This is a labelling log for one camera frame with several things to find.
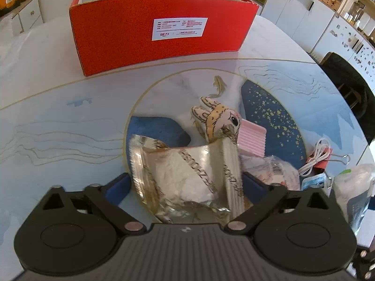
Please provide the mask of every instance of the cabinet door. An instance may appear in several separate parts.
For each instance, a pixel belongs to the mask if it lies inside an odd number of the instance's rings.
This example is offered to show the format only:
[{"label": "cabinet door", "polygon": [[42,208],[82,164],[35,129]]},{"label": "cabinet door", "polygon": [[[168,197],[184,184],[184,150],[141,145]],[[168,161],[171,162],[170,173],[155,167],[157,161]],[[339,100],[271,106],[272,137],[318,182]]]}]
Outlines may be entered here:
[{"label": "cabinet door", "polygon": [[32,0],[22,10],[20,10],[19,18],[24,31],[28,31],[40,15],[41,10],[39,9],[38,0]]},{"label": "cabinet door", "polygon": [[19,20],[18,14],[12,19],[12,30],[13,36],[18,36],[20,33],[23,33],[22,25]]},{"label": "cabinet door", "polygon": [[292,39],[310,53],[330,23],[334,11],[319,0],[313,0]]},{"label": "cabinet door", "polygon": [[361,74],[370,89],[375,88],[375,50],[363,40],[348,62]]},{"label": "cabinet door", "polygon": [[39,15],[38,19],[34,22],[34,24],[30,28],[35,28],[38,25],[42,25],[42,24],[43,24],[42,16]]},{"label": "cabinet door", "polygon": [[334,15],[327,30],[310,55],[318,63],[321,63],[329,52],[336,53],[348,61],[354,51],[358,50],[358,44],[362,40],[361,35],[346,20]]},{"label": "cabinet door", "polygon": [[287,0],[266,0],[261,16],[276,24]]},{"label": "cabinet door", "polygon": [[279,20],[276,22],[276,26],[289,37],[292,37],[311,6],[311,3],[312,0],[288,0],[281,12]]}]

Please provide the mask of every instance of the black chair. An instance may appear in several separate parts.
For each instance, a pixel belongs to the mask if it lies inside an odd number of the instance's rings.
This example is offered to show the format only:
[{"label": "black chair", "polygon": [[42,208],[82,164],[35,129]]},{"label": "black chair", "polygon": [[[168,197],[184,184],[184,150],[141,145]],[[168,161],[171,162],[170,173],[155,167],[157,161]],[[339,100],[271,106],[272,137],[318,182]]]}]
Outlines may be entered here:
[{"label": "black chair", "polygon": [[348,103],[370,144],[375,138],[375,96],[366,81],[336,53],[328,53],[320,67]]}]

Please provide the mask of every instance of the marble tabletop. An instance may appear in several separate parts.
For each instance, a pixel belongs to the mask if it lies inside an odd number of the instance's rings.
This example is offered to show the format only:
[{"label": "marble tabletop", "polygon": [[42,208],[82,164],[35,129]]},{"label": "marble tabletop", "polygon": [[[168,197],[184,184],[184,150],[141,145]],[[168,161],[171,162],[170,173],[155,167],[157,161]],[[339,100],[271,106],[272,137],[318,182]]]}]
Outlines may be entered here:
[{"label": "marble tabletop", "polygon": [[[0,65],[0,281],[21,271],[14,235],[50,186],[77,191],[128,171],[133,133],[169,146],[204,144],[190,109],[217,92],[215,76],[224,82],[216,100],[267,129],[266,155],[299,168],[324,136],[336,154],[350,154],[354,166],[367,145],[320,67],[259,16],[239,52],[153,61],[88,78],[68,18],[43,24],[9,47],[15,62]],[[344,169],[329,163],[327,171],[334,176]],[[153,221],[134,192],[120,207],[147,226]]]}]

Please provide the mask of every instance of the plush toy ear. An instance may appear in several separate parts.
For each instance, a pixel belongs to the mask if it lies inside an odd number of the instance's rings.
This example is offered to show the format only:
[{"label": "plush toy ear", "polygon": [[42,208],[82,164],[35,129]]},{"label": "plush toy ear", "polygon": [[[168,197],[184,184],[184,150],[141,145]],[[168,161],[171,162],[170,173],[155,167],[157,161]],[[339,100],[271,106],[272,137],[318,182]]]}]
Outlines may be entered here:
[{"label": "plush toy ear", "polygon": [[216,108],[216,106],[218,104],[220,104],[219,102],[213,100],[212,98],[209,98],[209,97],[201,97],[201,103],[202,103],[202,107],[206,106],[208,107],[210,110]]},{"label": "plush toy ear", "polygon": [[209,111],[201,107],[192,107],[191,113],[198,121],[203,122],[204,124],[207,122],[207,117],[210,114]]}]

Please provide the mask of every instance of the stuffed animal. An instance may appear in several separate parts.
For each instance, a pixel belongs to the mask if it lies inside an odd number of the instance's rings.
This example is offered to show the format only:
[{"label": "stuffed animal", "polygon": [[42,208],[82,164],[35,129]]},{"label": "stuffed animal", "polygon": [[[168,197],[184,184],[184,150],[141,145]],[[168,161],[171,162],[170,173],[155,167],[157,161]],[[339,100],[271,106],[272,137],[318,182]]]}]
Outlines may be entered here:
[{"label": "stuffed animal", "polygon": [[227,136],[237,143],[241,115],[212,98],[201,97],[200,101],[201,106],[192,107],[191,113],[196,119],[194,124],[202,137],[211,143]]}]

